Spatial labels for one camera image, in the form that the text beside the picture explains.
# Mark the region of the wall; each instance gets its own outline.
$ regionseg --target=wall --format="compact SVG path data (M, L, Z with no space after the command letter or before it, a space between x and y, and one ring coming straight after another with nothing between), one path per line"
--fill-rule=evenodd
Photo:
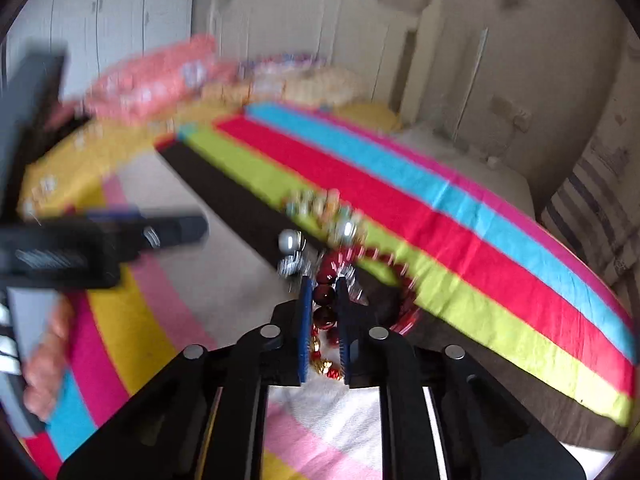
M424 2L383 1L414 8ZM620 58L622 12L614 0L447 0L447 16L457 30L445 31L449 41L436 59L439 92L428 92L423 116L442 106L449 91L443 70L449 70L450 83L454 79L456 56L466 46L460 23L476 35L488 27L458 136L523 174L540 209L570 172L602 113ZM526 134L489 110L496 94L532 113Z

